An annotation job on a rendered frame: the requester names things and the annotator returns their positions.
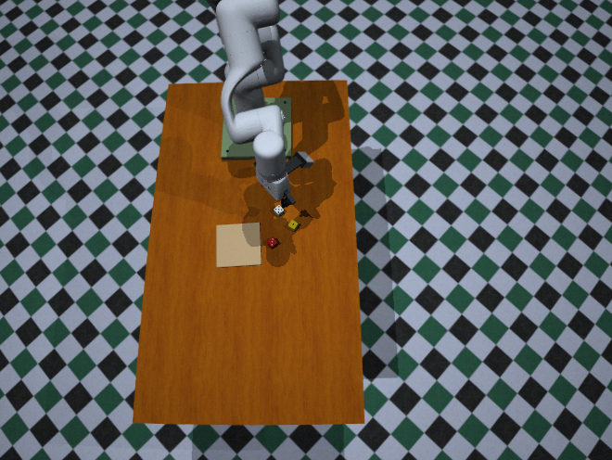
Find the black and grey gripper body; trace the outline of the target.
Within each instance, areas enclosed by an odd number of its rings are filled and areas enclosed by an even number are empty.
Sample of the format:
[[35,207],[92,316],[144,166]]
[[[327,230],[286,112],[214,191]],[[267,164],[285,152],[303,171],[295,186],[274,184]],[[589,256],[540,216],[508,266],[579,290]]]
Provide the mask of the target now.
[[284,196],[284,192],[288,190],[290,193],[290,182],[287,176],[287,171],[283,177],[275,181],[268,181],[263,179],[259,173],[256,164],[256,176],[261,185],[276,199],[281,200]]

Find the beige flat mat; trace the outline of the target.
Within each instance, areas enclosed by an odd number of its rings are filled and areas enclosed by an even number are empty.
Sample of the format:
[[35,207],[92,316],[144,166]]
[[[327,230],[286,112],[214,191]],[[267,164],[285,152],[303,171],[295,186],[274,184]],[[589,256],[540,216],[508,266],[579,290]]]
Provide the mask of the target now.
[[260,223],[216,225],[216,267],[261,265]]

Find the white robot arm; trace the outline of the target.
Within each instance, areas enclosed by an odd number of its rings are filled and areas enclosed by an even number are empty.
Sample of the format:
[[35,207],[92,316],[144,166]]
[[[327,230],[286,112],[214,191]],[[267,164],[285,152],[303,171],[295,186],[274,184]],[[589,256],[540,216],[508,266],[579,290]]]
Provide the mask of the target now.
[[298,167],[311,168],[314,161],[306,152],[297,151],[286,161],[284,113],[276,105],[264,106],[261,88],[285,78],[276,26],[280,19],[278,0],[206,1],[214,12],[228,59],[221,106],[229,137],[239,145],[254,141],[258,172],[265,180],[278,180]]

